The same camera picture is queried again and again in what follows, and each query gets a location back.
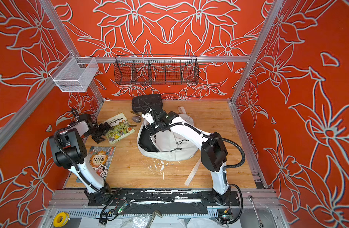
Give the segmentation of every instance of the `wrench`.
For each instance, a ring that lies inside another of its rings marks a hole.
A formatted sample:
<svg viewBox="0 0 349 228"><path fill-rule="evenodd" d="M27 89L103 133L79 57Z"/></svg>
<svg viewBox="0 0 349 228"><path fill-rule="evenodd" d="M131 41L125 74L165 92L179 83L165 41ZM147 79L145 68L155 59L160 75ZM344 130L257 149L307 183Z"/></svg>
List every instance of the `wrench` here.
<svg viewBox="0 0 349 228"><path fill-rule="evenodd" d="M152 215L150 216L150 219L149 219L149 222L147 224L147 226L145 228L149 228L150 225L152 224L153 220L154 220L154 217L158 215L159 217L162 217L162 214L158 211L158 210L155 210Z"/></svg>
<svg viewBox="0 0 349 228"><path fill-rule="evenodd" d="M252 202L252 205L253 205L253 208L254 208L254 211L255 211L255 215L257 216L258 225L259 225L260 228L263 228L264 225L263 225L262 221L260 220L260 217L259 217L257 209L255 208L255 205L254 205L254 202L253 202L253 197L249 196L249 199Z"/></svg>

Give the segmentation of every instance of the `white mesh basket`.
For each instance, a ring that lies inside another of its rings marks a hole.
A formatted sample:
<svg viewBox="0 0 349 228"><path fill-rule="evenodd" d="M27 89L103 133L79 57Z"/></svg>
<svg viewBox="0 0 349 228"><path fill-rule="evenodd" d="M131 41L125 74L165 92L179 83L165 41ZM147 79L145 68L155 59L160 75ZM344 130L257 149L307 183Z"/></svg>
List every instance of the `white mesh basket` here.
<svg viewBox="0 0 349 228"><path fill-rule="evenodd" d="M75 58L68 58L67 64L53 80L62 92L85 92L98 69L95 58L86 68L81 68Z"/></svg>

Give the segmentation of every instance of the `book cover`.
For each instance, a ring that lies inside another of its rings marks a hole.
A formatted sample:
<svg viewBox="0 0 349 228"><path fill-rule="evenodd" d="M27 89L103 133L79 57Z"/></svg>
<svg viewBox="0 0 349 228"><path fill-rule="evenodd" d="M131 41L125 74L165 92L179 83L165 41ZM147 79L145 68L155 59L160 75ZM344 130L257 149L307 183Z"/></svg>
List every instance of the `book cover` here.
<svg viewBox="0 0 349 228"><path fill-rule="evenodd" d="M124 113L120 113L104 122L107 122L113 128L106 134L110 144L114 144L135 132L134 128L129 126L130 123L124 116Z"/></svg>
<svg viewBox="0 0 349 228"><path fill-rule="evenodd" d="M106 179L114 152L115 147L92 146L87 153L89 163L103 179ZM82 183L82 181L77 178L76 183Z"/></svg>

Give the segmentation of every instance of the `wooden table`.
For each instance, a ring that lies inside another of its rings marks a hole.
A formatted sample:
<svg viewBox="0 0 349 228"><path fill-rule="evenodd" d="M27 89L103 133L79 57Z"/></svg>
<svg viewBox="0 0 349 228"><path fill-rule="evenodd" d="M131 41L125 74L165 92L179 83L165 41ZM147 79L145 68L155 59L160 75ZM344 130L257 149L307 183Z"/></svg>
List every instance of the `wooden table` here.
<svg viewBox="0 0 349 228"><path fill-rule="evenodd" d="M231 139L241 145L235 128L228 103L226 101L173 101L163 100L163 109L167 112L178 112L183 106L187 115L194 120L195 126L207 132L218 132L223 138ZM121 112L132 123L131 101L105 101L98 115L99 123ZM108 140L97 144L89 137L86 142L87 151L91 146L115 146L116 150L107 175L107 183L112 188L212 188L210 171L200 164L190 186L184 183L200 158L200 151L189 160L168 162L145 157L138 150L136 139L141 123L135 127L135 133L122 139L114 145ZM241 154L231 144L227 147L227 165L236 164L241 160ZM240 188L256 188L248 162L235 168L227 169L227 178L230 184ZM76 183L77 177L71 175L66 188L84 188L82 183Z"/></svg>

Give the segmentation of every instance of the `floral pattern wallpaper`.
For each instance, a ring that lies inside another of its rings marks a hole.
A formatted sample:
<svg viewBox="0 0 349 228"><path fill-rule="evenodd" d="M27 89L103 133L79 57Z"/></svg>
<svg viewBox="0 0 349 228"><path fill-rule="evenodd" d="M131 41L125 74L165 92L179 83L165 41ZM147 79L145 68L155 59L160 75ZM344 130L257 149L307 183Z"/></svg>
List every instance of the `floral pattern wallpaper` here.
<svg viewBox="0 0 349 228"><path fill-rule="evenodd" d="M0 0L0 129L41 88L67 54L37 0ZM68 171L53 163L49 136L71 121L71 108L95 113L99 101L57 87L0 151L0 227L38 227Z"/></svg>
<svg viewBox="0 0 349 228"><path fill-rule="evenodd" d="M250 55L272 0L52 0L81 56ZM244 62L199 64L197 85L118 85L113 64L95 83L107 99L228 99Z"/></svg>
<svg viewBox="0 0 349 228"><path fill-rule="evenodd" d="M286 0L236 107L291 227L349 227L349 0Z"/></svg>

